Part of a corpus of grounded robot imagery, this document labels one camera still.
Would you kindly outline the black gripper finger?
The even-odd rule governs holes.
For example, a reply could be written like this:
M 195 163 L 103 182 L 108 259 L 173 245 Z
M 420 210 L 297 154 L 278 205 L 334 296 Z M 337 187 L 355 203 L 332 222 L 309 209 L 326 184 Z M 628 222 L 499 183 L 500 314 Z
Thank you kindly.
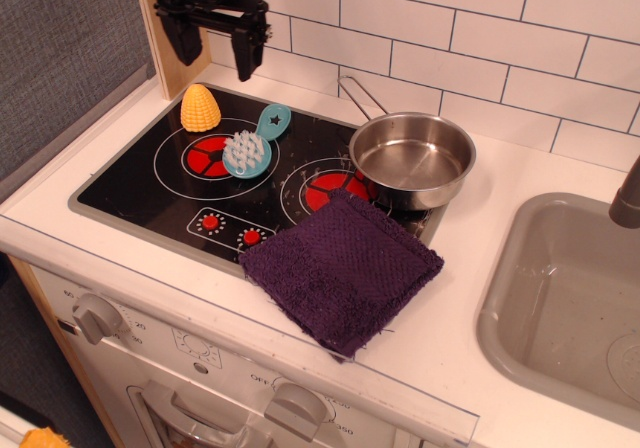
M 231 43 L 239 80 L 247 81 L 262 64 L 264 41 L 254 32 L 236 29 Z
M 199 28 L 187 18 L 175 14 L 160 13 L 164 32 L 180 62 L 190 66 L 202 53 Z

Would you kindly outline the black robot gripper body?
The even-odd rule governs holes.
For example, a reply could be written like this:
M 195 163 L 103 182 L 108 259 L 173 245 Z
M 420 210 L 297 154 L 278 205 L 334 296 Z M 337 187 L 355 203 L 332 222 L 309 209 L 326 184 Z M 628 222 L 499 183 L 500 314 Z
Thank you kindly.
M 256 33 L 264 43 L 270 37 L 266 21 L 269 6 L 264 0 L 156 0 L 161 12 L 187 18 L 194 26 L 232 34 L 236 29 Z

